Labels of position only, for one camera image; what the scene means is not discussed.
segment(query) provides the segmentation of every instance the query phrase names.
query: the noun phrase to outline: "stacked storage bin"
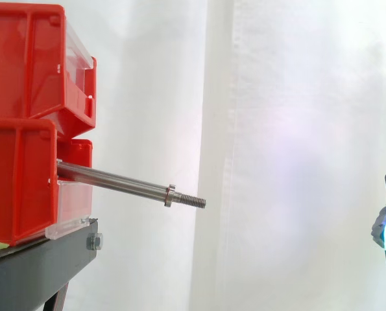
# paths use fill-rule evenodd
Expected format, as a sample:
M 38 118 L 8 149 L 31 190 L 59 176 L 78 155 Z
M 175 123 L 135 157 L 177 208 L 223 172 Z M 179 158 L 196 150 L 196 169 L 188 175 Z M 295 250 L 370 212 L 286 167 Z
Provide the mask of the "stacked storage bin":
M 58 5 L 0 3 L 0 245 L 88 225 L 91 186 L 56 161 L 91 167 L 96 61 Z

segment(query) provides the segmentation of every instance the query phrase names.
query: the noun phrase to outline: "metal rod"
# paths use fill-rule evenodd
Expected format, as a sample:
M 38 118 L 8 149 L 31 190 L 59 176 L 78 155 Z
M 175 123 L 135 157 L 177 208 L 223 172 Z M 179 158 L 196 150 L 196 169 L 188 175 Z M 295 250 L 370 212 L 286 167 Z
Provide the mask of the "metal rod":
M 176 192 L 174 185 L 168 187 L 155 185 L 153 183 L 147 183 L 146 181 L 110 174 L 76 164 L 65 163 L 61 160 L 57 160 L 57 174 L 60 177 L 68 178 L 73 181 L 79 181 L 93 186 L 164 202 L 164 205 L 167 207 L 170 207 L 173 202 L 199 207 L 201 209 L 206 206 L 205 199 Z

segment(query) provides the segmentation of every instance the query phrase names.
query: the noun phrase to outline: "nut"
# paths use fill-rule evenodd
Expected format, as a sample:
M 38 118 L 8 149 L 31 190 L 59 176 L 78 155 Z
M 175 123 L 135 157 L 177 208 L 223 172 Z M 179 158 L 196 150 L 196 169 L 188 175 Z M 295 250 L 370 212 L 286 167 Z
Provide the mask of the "nut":
M 91 233 L 88 238 L 89 246 L 92 251 L 100 251 L 103 246 L 103 234 Z

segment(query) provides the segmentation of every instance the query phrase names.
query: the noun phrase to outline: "screw thread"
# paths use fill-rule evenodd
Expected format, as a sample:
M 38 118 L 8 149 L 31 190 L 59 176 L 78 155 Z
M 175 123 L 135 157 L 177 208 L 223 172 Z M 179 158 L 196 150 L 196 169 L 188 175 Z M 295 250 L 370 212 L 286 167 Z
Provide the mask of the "screw thread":
M 203 209 L 206 207 L 205 199 L 196 198 L 195 196 L 188 196 L 187 194 L 181 195 L 180 203 L 198 207 L 199 209 Z

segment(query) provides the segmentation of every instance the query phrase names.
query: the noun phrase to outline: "white curtain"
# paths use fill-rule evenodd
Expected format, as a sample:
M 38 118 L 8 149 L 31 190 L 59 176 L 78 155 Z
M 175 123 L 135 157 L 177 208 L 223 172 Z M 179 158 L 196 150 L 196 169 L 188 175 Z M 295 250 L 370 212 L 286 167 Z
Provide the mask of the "white curtain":
M 210 1 L 206 51 L 190 310 L 386 310 L 386 2 Z
M 386 310 L 386 1 L 60 1 L 98 60 L 104 249 L 65 310 Z

